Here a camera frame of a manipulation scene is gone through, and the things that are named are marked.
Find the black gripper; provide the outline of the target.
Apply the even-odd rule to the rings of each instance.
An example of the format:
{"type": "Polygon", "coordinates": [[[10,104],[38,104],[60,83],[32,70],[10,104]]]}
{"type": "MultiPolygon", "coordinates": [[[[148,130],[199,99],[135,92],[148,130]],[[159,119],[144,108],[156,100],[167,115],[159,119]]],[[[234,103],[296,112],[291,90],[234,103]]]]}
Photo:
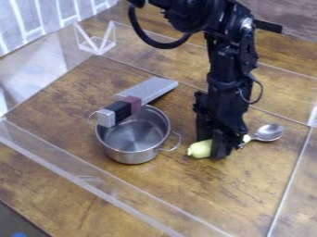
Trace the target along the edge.
{"type": "Polygon", "coordinates": [[[231,150],[239,148],[247,133],[242,120],[247,104],[242,100],[240,91],[239,83],[217,82],[208,86],[205,93],[193,93],[196,141],[211,139],[209,157],[213,160],[226,158],[231,150]]]}

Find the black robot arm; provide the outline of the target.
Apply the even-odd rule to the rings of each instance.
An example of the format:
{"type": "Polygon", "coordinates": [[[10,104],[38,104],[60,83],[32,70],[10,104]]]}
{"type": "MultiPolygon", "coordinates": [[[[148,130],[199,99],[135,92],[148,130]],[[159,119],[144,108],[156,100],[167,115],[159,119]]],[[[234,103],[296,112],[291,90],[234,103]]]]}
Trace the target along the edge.
{"type": "Polygon", "coordinates": [[[201,32],[207,41],[209,71],[208,90],[193,93],[192,111],[199,141],[211,140],[208,157],[219,160],[242,148],[247,127],[242,120],[247,107],[258,102],[251,97],[258,82],[251,70],[258,65],[254,16],[235,0],[127,0],[127,15],[135,33],[157,49],[173,49],[201,32]],[[156,6],[180,39],[160,43],[144,33],[136,10],[156,6]]]}

